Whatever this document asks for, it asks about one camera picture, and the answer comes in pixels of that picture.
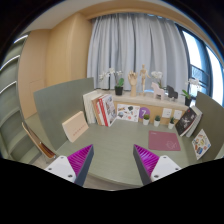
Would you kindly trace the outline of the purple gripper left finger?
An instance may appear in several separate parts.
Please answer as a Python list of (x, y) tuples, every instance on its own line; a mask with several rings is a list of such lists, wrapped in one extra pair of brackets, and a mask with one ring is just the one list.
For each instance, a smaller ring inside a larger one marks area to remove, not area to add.
[(93, 145), (86, 146), (68, 157), (59, 156), (46, 168), (46, 171), (78, 186), (82, 186), (85, 182), (93, 155)]

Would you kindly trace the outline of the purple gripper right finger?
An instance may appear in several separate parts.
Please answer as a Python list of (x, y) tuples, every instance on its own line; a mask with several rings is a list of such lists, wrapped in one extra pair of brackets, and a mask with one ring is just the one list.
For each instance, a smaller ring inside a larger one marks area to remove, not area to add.
[(157, 156), (139, 145), (133, 146), (133, 156), (143, 185), (159, 180), (181, 169), (167, 155)]

